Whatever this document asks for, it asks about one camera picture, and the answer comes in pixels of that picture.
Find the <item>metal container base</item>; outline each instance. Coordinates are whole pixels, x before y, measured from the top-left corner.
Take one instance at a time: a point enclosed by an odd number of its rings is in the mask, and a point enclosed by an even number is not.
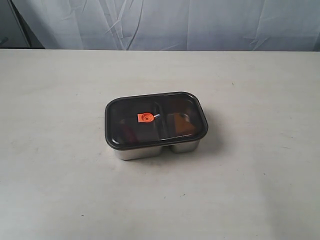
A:
[[[171,151],[176,154],[186,153],[194,151],[198,147],[199,142],[200,140],[189,141],[170,145],[169,147]],[[163,147],[165,146],[151,146],[131,150],[114,150],[114,152],[115,155],[122,160],[133,160],[158,156],[162,152]]]

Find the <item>black lid rim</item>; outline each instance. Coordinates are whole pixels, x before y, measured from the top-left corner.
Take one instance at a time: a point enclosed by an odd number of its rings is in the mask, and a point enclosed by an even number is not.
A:
[[[125,146],[125,147],[121,147],[121,146],[115,145],[113,143],[113,141],[108,138],[108,134],[107,134],[107,128],[108,128],[107,112],[108,112],[108,109],[110,108],[110,106],[113,103],[121,101],[121,100],[128,100],[128,99],[148,98],[148,97],[167,96],[167,95],[170,96],[170,95],[180,95],[180,94],[188,95],[189,97],[193,98],[195,100],[196,106],[197,106],[197,108],[199,110],[199,113],[200,113],[200,116],[201,116],[201,120],[202,120],[202,124],[203,124],[203,129],[196,136],[186,136],[186,137],[182,137],[180,139],[172,139],[171,141],[165,141],[165,142],[161,141],[161,140],[153,141],[153,142],[143,142],[143,143],[140,143],[139,145]],[[194,142],[194,141],[198,141],[198,140],[202,139],[207,134],[208,129],[209,129],[208,122],[207,122],[206,116],[204,114],[204,111],[203,111],[203,109],[202,109],[202,107],[200,105],[199,100],[193,94],[191,94],[189,92],[185,92],[185,91],[176,91],[176,92],[156,93],[156,94],[148,94],[148,95],[119,97],[119,98],[116,98],[116,99],[110,101],[107,104],[107,106],[105,107],[105,112],[104,112],[104,137],[105,137],[105,141],[111,148],[113,148],[115,150],[118,150],[118,151],[126,151],[126,150],[134,150],[134,149],[142,149],[142,148],[150,148],[150,147],[164,147],[164,146],[170,146],[170,145],[175,145],[175,144]]]

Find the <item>stainless steel container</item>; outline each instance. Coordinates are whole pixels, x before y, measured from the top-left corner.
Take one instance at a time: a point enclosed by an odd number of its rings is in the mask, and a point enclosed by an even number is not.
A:
[[[122,97],[105,108],[105,140],[122,160],[154,157],[164,146],[191,152],[207,131],[198,99],[187,92]]]

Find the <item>transparent lid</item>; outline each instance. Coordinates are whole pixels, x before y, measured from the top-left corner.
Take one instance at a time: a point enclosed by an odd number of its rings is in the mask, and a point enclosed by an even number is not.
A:
[[[198,99],[186,92],[118,98],[105,109],[105,139],[119,150],[195,141],[207,131]]]

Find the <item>lunch box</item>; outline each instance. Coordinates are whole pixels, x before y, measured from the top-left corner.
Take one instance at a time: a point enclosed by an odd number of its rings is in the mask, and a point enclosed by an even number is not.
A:
[[[188,92],[117,98],[104,120],[105,140],[122,160],[154,157],[164,146],[191,152],[208,131],[198,99]]]

